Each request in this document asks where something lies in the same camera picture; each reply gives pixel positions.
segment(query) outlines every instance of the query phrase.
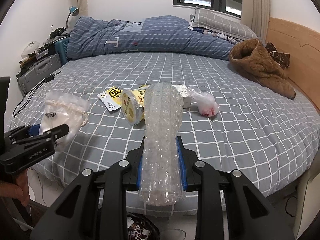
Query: blue gripper pad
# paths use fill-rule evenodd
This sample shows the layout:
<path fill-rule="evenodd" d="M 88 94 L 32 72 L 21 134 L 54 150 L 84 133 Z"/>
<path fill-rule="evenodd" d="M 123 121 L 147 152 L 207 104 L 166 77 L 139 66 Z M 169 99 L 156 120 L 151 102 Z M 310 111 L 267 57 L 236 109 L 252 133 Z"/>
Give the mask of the blue gripper pad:
<path fill-rule="evenodd" d="M 35 124 L 29 128 L 28 133 L 30 136 L 39 135 L 39 129 L 40 129 L 40 124 Z"/>
<path fill-rule="evenodd" d="M 179 141 L 177 139 L 177 150 L 178 150 L 178 158 L 179 158 L 179 165 L 180 165 L 180 176 L 181 176 L 181 184 L 183 190 L 187 190 L 187 170 L 186 166 L 184 165 L 182 150 L 179 144 Z"/>
<path fill-rule="evenodd" d="M 178 158 L 179 158 L 179 166 L 180 166 L 180 175 L 181 175 L 181 184 L 183 190 L 187 190 L 187 175 L 186 175 L 186 167 L 184 165 L 183 156 L 182 156 L 182 150 L 179 145 L 179 141 L 177 139 L 177 150 L 178 150 Z M 141 182 L 141 169 L 142 169 L 142 159 L 140 160 L 139 166 L 138 166 L 138 177 L 137 177 L 137 188 L 140 188 L 140 182 Z"/>

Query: grey plaid pillow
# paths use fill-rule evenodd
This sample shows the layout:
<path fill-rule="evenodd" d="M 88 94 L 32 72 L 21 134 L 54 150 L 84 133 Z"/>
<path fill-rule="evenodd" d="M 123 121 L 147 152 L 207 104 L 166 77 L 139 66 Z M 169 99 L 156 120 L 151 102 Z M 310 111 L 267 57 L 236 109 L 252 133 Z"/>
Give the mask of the grey plaid pillow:
<path fill-rule="evenodd" d="M 196 7 L 192 27 L 202 27 L 243 41 L 256 39 L 257 35 L 248 26 L 225 19 L 211 10 Z"/>

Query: grey plaid bedsheet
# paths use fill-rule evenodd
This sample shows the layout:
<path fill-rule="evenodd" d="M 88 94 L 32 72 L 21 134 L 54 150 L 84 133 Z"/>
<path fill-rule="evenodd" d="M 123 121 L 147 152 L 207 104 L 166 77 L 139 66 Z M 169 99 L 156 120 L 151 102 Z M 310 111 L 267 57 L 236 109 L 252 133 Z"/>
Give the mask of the grey plaid bedsheet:
<path fill-rule="evenodd" d="M 201 116 L 197 106 L 184 109 L 179 131 L 186 148 L 214 168 L 240 169 L 265 195 L 280 190 L 310 167 L 319 148 L 320 117 L 299 92 L 295 100 L 235 73 L 229 62 L 186 54 L 134 52 L 68 62 L 62 73 L 45 84 L 9 127 L 40 123 L 50 90 L 73 93 L 90 102 L 88 124 L 64 152 L 35 169 L 67 186 L 84 168 L 108 168 L 140 146 L 144 121 L 131 127 L 120 110 L 109 112 L 97 94 L 111 86 L 135 89 L 143 84 L 172 82 L 211 92 L 220 113 Z M 174 206 L 145 206 L 127 193 L 127 210 L 156 216 L 195 214 L 197 195 L 187 194 Z"/>

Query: white wall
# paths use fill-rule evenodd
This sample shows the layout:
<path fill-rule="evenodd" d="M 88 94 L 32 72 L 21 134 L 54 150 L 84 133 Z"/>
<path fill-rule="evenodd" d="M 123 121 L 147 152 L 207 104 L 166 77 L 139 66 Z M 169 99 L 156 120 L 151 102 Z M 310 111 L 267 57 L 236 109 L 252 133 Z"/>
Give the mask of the white wall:
<path fill-rule="evenodd" d="M 10 76 L 5 124 L 22 99 L 16 75 L 20 70 L 20 54 L 30 41 L 42 43 L 56 29 L 64 27 L 68 0 L 15 0 L 0 25 L 0 74 Z"/>
<path fill-rule="evenodd" d="M 271 0 L 270 16 L 320 32 L 320 14 L 311 0 Z"/>
<path fill-rule="evenodd" d="M 174 15 L 189 21 L 190 14 L 194 13 L 194 7 L 172 6 L 172 0 L 88 0 L 89 16 L 102 20 L 138 21 L 160 15 Z"/>

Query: yellow snack container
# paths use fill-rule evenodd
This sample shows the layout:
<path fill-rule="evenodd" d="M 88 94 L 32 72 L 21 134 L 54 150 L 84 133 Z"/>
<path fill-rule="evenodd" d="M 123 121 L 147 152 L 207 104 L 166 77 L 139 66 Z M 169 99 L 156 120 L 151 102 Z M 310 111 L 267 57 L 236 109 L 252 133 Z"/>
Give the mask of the yellow snack container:
<path fill-rule="evenodd" d="M 144 119 L 144 94 L 145 89 L 130 90 L 126 89 L 121 92 L 121 111 L 124 118 L 131 124 L 135 125 Z"/>

